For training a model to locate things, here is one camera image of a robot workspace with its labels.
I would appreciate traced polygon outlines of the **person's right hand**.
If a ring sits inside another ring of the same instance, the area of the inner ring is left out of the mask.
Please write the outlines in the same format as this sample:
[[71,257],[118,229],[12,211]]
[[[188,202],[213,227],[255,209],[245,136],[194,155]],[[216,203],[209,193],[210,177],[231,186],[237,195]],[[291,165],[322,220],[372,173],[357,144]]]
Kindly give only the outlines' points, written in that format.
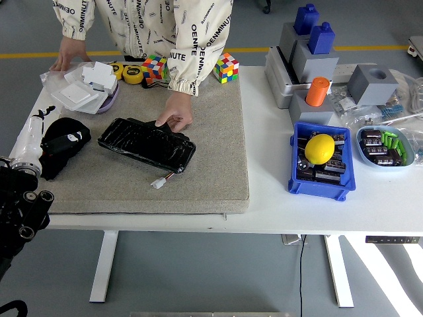
[[84,62],[91,61],[87,55],[85,41],[63,36],[59,47],[58,58],[50,67],[50,71],[68,71],[71,62],[76,57],[81,58]]

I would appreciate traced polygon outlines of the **person's left hand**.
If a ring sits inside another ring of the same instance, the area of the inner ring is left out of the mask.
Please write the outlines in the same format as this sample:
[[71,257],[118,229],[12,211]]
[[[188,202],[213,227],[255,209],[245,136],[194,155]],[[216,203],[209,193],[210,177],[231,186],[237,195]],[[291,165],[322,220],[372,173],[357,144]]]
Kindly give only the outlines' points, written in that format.
[[172,132],[181,132],[193,122],[191,96],[183,92],[172,92],[166,101],[165,109],[155,121],[160,127],[167,123]]

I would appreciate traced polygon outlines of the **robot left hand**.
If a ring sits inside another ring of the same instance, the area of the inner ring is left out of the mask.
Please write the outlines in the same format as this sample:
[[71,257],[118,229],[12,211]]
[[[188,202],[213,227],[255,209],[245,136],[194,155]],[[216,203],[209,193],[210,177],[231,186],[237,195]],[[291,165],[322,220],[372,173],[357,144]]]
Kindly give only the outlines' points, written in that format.
[[13,164],[38,164],[43,152],[48,155],[55,155],[65,150],[74,148],[81,144],[90,135],[86,127],[77,127],[55,137],[49,141],[43,141],[44,119],[56,109],[55,106],[48,106],[45,110],[39,109],[31,115],[29,122],[23,129],[23,136],[18,139],[18,149],[12,160]]

